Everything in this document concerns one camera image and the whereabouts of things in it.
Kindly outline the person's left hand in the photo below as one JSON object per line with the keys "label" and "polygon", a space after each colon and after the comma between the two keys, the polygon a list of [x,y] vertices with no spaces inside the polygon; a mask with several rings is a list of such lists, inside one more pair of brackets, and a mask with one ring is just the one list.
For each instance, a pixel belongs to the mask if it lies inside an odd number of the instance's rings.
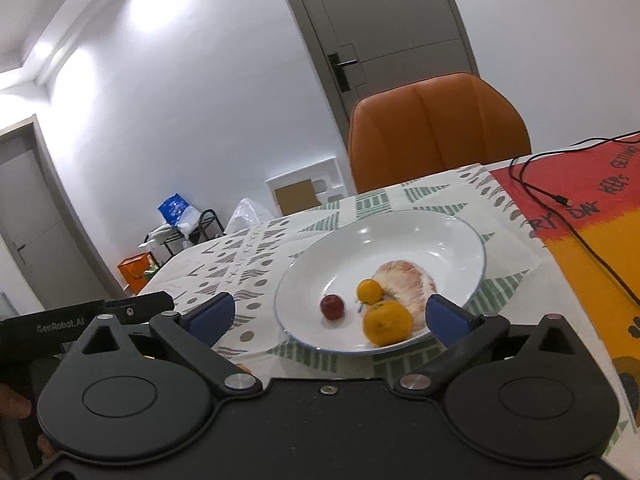
{"label": "person's left hand", "polygon": [[[32,404],[6,385],[0,386],[0,412],[5,418],[26,419],[32,412]],[[40,434],[37,446],[44,457],[51,457],[54,452],[47,438]]]}

